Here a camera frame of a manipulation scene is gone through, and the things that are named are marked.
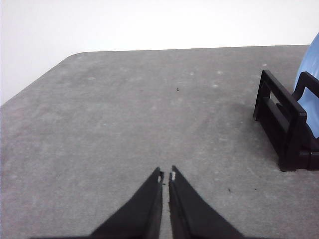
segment black plastic frame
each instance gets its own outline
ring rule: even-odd
[[[254,119],[260,121],[277,152],[282,171],[319,170],[319,148],[304,144],[306,139],[316,145],[316,139],[308,129],[307,113],[297,101],[306,87],[319,97],[319,82],[308,72],[300,74],[292,95],[270,71],[264,70],[261,74]],[[271,92],[279,104],[270,98]]]

